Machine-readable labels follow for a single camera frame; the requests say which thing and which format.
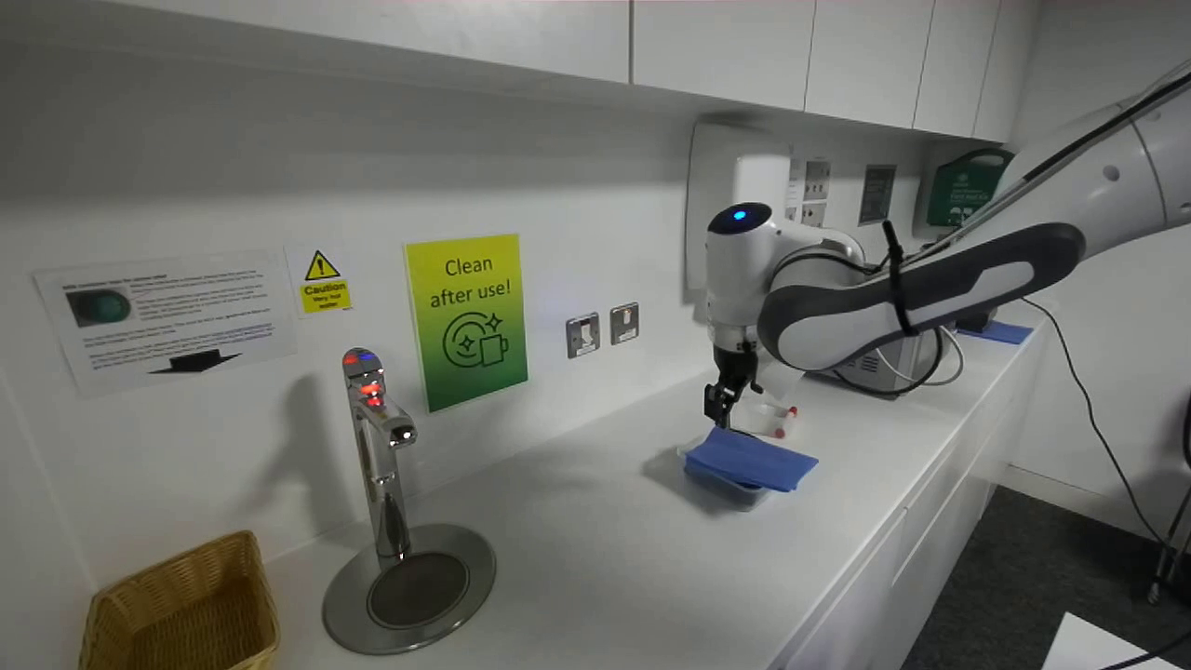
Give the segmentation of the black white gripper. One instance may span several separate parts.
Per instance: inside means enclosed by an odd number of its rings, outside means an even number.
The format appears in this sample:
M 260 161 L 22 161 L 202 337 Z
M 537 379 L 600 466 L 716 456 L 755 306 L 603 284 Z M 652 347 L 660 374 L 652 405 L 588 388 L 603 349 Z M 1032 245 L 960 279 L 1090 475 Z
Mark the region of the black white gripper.
M 755 383 L 760 358 L 753 347 L 716 353 L 719 379 L 703 388 L 703 415 L 729 424 L 737 397 Z

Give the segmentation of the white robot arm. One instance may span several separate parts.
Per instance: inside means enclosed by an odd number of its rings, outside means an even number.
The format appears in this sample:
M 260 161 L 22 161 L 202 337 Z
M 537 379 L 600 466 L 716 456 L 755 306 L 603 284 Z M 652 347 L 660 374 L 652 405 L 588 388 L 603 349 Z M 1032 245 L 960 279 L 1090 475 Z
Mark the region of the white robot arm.
M 1015 153 L 999 194 L 917 254 L 862 263 L 825 235 L 784 235 L 737 199 L 703 228 L 719 379 L 703 411 L 724 426 L 760 353 L 798 370 L 849 359 L 1059 284 L 1074 263 L 1191 219 L 1191 68 L 1107 104 L 1087 125 Z

